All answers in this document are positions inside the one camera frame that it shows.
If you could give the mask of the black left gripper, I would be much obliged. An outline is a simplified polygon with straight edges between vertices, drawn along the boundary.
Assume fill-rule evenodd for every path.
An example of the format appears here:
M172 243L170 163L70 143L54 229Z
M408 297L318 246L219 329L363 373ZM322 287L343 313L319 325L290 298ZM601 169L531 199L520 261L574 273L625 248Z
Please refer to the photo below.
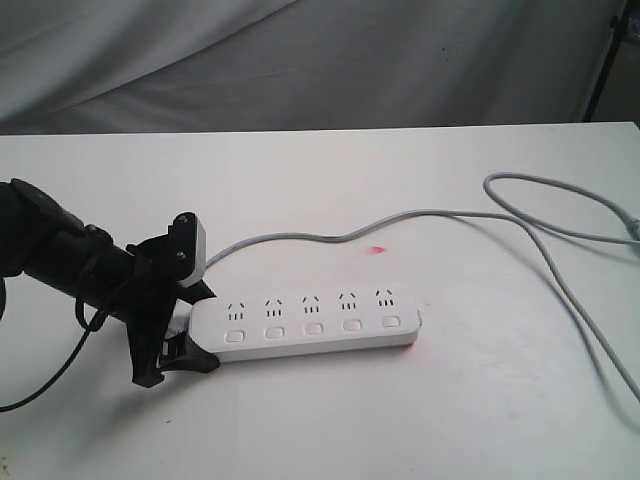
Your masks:
M164 372L208 374L220 367L218 357L205 351L185 332L168 334L176 301L195 305L215 298L201 279L189 287L179 286L170 272L173 254L166 237L129 245L134 277L125 288L126 331L134 384L151 388L164 381Z

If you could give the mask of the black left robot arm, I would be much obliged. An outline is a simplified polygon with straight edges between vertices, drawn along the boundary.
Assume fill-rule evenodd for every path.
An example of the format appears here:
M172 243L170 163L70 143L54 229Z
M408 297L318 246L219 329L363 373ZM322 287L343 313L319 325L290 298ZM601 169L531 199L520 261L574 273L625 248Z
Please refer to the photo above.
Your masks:
M166 234L121 249L34 185L17 178L1 185L1 276L26 274L72 297L78 323L90 332L107 317L122 321L139 386L161 383L167 371L219 367L187 333L168 332L178 301L213 297L205 266L206 232L193 212L179 214Z

